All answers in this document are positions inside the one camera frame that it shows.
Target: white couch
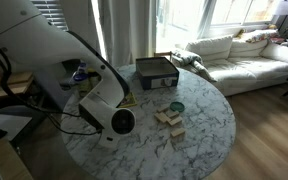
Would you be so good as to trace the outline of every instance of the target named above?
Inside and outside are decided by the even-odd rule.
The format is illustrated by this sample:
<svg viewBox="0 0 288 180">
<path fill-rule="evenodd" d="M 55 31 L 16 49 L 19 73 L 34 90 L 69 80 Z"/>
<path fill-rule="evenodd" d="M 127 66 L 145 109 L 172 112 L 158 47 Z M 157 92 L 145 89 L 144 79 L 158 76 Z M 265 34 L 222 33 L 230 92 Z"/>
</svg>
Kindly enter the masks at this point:
<svg viewBox="0 0 288 180">
<path fill-rule="evenodd" d="M 263 40 L 247 43 L 231 36 L 203 39 L 177 45 L 200 55 L 211 82 L 225 96 L 281 84 L 288 77 L 288 47 Z M 180 66 L 179 58 L 172 62 Z M 192 64 L 181 66 L 198 73 Z"/>
</svg>

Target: marble table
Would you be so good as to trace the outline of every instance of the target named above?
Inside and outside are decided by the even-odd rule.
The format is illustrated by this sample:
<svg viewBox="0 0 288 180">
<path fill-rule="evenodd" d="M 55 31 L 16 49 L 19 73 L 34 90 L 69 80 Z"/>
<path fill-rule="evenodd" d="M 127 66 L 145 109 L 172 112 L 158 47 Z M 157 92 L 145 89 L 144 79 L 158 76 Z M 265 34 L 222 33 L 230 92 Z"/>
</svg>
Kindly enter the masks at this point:
<svg viewBox="0 0 288 180">
<path fill-rule="evenodd" d="M 100 135 L 62 134 L 67 150 L 84 170 L 98 179 L 202 179 L 227 157 L 235 138 L 235 117 L 224 96 L 209 82 L 179 69 L 177 87 L 142 90 L 135 66 L 117 69 L 128 82 L 138 105 L 136 127 L 121 138 L 117 149 L 97 145 Z M 171 127 L 154 119 L 156 109 L 173 101 L 182 102 L 184 121 Z M 78 114 L 77 96 L 72 96 L 65 112 Z M 82 118 L 62 116 L 67 131 L 94 132 Z M 184 135 L 170 132 L 184 127 Z"/>
</svg>

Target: wire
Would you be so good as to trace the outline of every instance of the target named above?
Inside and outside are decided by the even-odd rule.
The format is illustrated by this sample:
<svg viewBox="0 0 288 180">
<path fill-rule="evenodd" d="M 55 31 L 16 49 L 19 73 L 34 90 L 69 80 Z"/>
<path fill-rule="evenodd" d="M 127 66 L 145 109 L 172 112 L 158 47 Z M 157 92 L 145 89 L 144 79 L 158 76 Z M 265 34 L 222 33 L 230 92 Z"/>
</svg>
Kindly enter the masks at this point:
<svg viewBox="0 0 288 180">
<path fill-rule="evenodd" d="M 66 113 L 66 112 L 42 110 L 42 109 L 40 109 L 38 107 L 35 107 L 35 106 L 27 103 L 22 98 L 20 98 L 17 95 L 15 95 L 13 93 L 13 91 L 9 88 L 8 84 L 7 84 L 7 81 L 9 79 L 10 75 L 12 74 L 12 66 L 11 66 L 7 56 L 5 55 L 5 53 L 1 49 L 0 49 L 0 54 L 2 55 L 2 57 L 4 58 L 4 60 L 6 61 L 6 64 L 7 64 L 7 68 L 6 68 L 5 64 L 0 59 L 0 66 L 3 69 L 3 76 L 1 78 L 0 84 L 1 84 L 2 89 L 6 92 L 6 94 L 8 94 L 10 97 L 14 98 L 15 100 L 19 101 L 20 103 L 24 104 L 25 106 L 44 113 L 51 120 L 52 124 L 59 131 L 61 131 L 63 133 L 72 134 L 72 135 L 94 135 L 94 134 L 102 132 L 102 129 L 98 129 L 98 130 L 96 130 L 96 132 L 93 132 L 93 133 L 78 133 L 78 132 L 65 131 L 65 130 L 61 129 L 59 122 L 51 115 L 51 113 L 54 113 L 54 114 L 66 114 L 66 115 L 73 116 L 73 117 L 81 117 L 81 116 L 80 115 L 74 115 L 74 114 Z"/>
</svg>

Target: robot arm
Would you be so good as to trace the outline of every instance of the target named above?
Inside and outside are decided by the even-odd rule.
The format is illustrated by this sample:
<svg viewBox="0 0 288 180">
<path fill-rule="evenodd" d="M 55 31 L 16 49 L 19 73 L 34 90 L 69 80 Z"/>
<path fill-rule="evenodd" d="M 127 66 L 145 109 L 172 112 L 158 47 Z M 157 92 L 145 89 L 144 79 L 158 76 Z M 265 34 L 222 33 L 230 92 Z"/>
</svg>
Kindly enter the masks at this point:
<svg viewBox="0 0 288 180">
<path fill-rule="evenodd" d="M 29 0 L 0 0 L 0 48 L 11 61 L 30 66 L 83 60 L 102 77 L 79 103 L 81 116 L 102 129 L 99 143 L 115 147 L 134 128 L 133 113 L 116 108 L 129 92 L 124 79 L 76 34 L 47 22 Z"/>
</svg>

